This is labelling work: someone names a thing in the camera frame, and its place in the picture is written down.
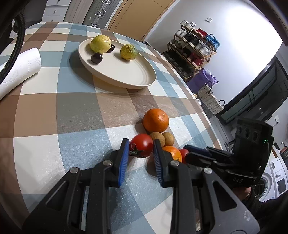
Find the person right hand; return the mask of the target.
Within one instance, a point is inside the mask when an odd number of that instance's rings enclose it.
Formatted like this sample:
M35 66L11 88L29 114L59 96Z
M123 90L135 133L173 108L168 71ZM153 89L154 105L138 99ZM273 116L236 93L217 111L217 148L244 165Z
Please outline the person right hand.
M244 200L250 195L250 193L252 191L252 187L248 187L248 188L234 188L234 189L232 189L232 191L235 193L235 195L240 200Z

